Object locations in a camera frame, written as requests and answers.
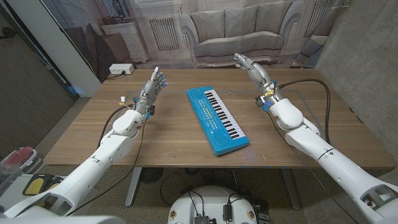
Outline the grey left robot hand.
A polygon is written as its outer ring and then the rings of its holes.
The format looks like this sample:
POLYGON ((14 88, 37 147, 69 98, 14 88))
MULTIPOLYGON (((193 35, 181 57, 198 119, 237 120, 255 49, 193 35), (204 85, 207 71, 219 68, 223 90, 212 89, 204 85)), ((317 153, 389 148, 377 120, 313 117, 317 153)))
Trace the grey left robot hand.
POLYGON ((150 79, 142 86, 139 92, 134 110, 140 114, 146 113, 156 101, 157 95, 166 86, 167 82, 164 73, 159 71, 159 67, 155 67, 150 79))

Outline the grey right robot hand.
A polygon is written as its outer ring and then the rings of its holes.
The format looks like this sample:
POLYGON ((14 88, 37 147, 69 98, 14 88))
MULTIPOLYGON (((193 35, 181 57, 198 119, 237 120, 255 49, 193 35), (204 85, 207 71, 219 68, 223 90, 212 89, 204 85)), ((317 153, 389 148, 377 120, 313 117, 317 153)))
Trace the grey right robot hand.
POLYGON ((236 67, 247 71, 255 87, 262 92, 267 101, 276 103, 284 98, 277 91, 276 84, 261 65, 238 53, 234 54, 234 59, 237 61, 236 67))

